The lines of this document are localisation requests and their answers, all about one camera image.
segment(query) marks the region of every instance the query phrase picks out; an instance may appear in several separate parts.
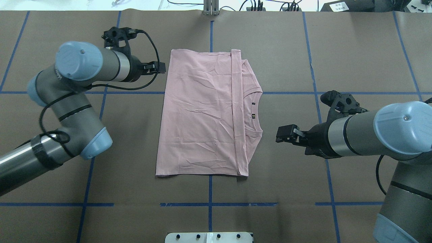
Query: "pink fabric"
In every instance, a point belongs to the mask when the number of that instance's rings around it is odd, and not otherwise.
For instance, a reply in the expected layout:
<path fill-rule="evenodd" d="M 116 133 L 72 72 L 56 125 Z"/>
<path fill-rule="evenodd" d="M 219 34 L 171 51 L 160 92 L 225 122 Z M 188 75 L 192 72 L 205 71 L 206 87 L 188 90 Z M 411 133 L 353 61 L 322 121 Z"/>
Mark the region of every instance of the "pink fabric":
<path fill-rule="evenodd" d="M 156 175 L 248 176 L 262 89 L 239 50 L 172 50 Z"/>

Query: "blue joint cap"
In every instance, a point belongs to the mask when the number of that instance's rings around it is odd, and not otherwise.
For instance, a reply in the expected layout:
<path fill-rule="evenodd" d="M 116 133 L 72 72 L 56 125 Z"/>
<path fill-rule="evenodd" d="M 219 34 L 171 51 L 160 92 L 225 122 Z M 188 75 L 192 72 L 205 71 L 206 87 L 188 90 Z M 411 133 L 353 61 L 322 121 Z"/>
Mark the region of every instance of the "blue joint cap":
<path fill-rule="evenodd" d="M 55 64 L 61 75 L 75 81 L 89 80 L 102 68 L 102 53 L 88 42 L 65 42 L 55 56 Z"/>
<path fill-rule="evenodd" d="M 89 144 L 81 152 L 81 157 L 89 160 L 103 151 L 107 150 L 112 145 L 112 139 L 107 131 L 107 128 L 102 128 L 101 131 L 89 142 Z"/>
<path fill-rule="evenodd" d="M 381 108 L 374 118 L 377 138 L 390 150 L 418 154 L 432 150 L 432 107 L 420 101 Z"/>
<path fill-rule="evenodd" d="M 27 85 L 27 93 L 30 96 L 30 99 L 36 104 L 45 107 L 47 104 L 39 97 L 38 91 L 36 90 L 36 78 L 38 78 L 39 74 L 37 74 L 32 80 L 30 80 Z"/>
<path fill-rule="evenodd" d="M 377 215 L 373 235 L 379 243 L 419 243 L 410 234 L 382 214 Z"/>

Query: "paper tag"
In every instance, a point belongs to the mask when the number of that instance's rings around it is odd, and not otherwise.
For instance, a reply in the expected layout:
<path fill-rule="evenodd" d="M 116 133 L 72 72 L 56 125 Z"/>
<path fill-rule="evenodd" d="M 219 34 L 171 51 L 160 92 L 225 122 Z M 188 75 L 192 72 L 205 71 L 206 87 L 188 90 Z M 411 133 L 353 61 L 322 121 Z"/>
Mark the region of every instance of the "paper tag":
<path fill-rule="evenodd" d="M 342 12 L 342 11 L 349 10 L 349 8 L 345 2 L 333 3 L 333 4 L 330 4 L 329 6 L 330 6 L 331 10 L 333 10 L 333 12 Z"/>

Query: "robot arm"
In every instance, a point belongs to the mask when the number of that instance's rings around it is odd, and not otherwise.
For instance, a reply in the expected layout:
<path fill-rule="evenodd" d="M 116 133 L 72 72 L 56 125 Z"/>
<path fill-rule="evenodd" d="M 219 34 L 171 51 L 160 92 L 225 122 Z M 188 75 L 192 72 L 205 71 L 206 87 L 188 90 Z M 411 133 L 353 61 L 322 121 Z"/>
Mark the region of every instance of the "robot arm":
<path fill-rule="evenodd" d="M 130 54 L 128 40 L 138 32 L 112 27 L 102 36 L 105 48 L 87 42 L 66 42 L 56 54 L 55 65 L 29 82 L 30 98 L 44 110 L 51 107 L 62 126 L 0 157 L 0 195 L 75 156 L 91 159 L 111 146 L 106 127 L 83 92 L 95 81 L 133 82 L 141 75 L 165 72 L 164 63 L 141 63 Z M 120 41 L 126 45 L 119 47 Z"/>
<path fill-rule="evenodd" d="M 325 159 L 382 154 L 398 160 L 374 237 L 379 243 L 431 242 L 432 107 L 413 101 L 367 111 L 351 94 L 334 90 L 321 101 L 330 106 L 326 122 L 309 131 L 279 127 L 276 142 Z"/>

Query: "pink shirt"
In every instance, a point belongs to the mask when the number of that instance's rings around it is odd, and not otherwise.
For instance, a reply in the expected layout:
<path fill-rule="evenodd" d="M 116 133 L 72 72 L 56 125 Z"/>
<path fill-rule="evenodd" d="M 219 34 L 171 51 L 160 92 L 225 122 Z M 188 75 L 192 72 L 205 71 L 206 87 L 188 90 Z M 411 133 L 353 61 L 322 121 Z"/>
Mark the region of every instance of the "pink shirt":
<path fill-rule="evenodd" d="M 239 50 L 171 51 L 156 175 L 248 176 L 262 89 Z"/>

